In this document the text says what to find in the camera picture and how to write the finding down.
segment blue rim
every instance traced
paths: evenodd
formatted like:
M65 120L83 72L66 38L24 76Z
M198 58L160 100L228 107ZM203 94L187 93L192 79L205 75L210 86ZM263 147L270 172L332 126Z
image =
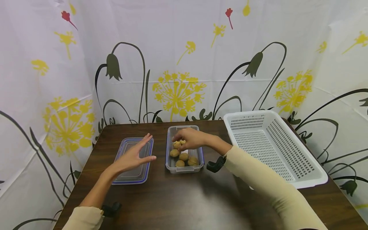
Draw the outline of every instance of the blue rim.
M121 156L121 154L122 154L122 152L121 152L121 150L122 150L122 148L123 148L123 146L125 145L125 143L127 142L127 141L140 141L140 140L142 140L142 138L125 138L122 142L121 142L121 144L120 144L120 147L119 147L119 154L117 154L116 155L116 157L115 157L115 161L117 160L117 159L119 159L119 157ZM150 148L150 150L149 150L149 154L148 154L148 156L151 156L152 155L152 149L153 149L153 138L151 139L151 140L149 140L149 142L151 142L151 148ZM113 185L121 185L121 184L143 184L144 182L146 182L146 180L148 179L148 171L149 171L149 166L150 166L150 162L149 163L147 163L147 167L146 167L146 174L144 175L144 177L143 177L143 180L138 180L138 181L129 181L129 182L115 182L115 181L113 181L112 182L112 184Z

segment plastic container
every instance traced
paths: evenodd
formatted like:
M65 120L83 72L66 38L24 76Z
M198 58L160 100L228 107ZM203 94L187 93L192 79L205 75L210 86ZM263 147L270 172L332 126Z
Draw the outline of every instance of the plastic container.
M119 151L116 155L115 161L119 159L121 155L127 152L131 147L140 142L143 137L131 137L125 138L121 144ZM144 158L152 155L153 138L146 143L146 145L139 152L139 157ZM150 163L140 165L139 167L120 174L114 181L113 185L129 185L129 184L143 184L148 178Z
M268 165L294 187L327 182L325 170L274 111L229 113L224 122L233 145Z
M198 126L196 125L178 125L178 126L171 126L167 130L167 143L166 143L166 168L171 173L196 173L201 170L201 168L204 165L204 158L203 158L203 151L202 147L198 149L189 149L188 155L189 157L194 156L198 159L198 166L188 166L187 163L185 163L185 167L175 167L175 163L177 160L179 160L178 157L173 158L170 156L170 151L174 149L173 142L171 141L173 136L181 129L184 128L193 128L195 130L199 130Z

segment container lid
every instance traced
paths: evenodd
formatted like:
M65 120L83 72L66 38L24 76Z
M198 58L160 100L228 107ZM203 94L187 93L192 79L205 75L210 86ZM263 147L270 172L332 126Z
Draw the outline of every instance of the container lid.
M142 139L143 137L125 138L120 144L120 148L116 155L115 161L117 161L120 156L126 153L131 147L136 145ZM152 148L153 148L153 138L151 138L151 140L147 142L145 146L143 146L143 148L139 152L139 157L145 158L147 156L152 155ZM150 163L143 164L135 169L120 174L113 181L112 184L113 185L143 184L144 182L146 182L148 178L149 165Z

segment wrist strap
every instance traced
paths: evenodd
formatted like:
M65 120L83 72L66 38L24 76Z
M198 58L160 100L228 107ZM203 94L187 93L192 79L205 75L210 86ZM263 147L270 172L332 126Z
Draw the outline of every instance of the wrist strap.
M222 156L220 156L217 159L216 163L212 162L212 161L209 161L207 163L206 168L207 168L207 170L209 170L213 173L217 173L222 168L222 166L224 166L225 162L226 162L226 158L223 158Z

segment red flower print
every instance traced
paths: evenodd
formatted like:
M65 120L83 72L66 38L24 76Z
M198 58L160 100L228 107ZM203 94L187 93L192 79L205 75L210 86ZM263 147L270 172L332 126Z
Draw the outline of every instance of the red flower print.
M63 11L61 13L61 17L65 20L65 21L68 21L70 22L70 24L72 24L74 27L75 25L70 21L70 13L67 13L66 11Z
M233 29L233 25L231 24L231 20L230 20L230 15L232 12L233 10L231 8L227 9L227 11L225 12L226 16L229 18L231 29Z

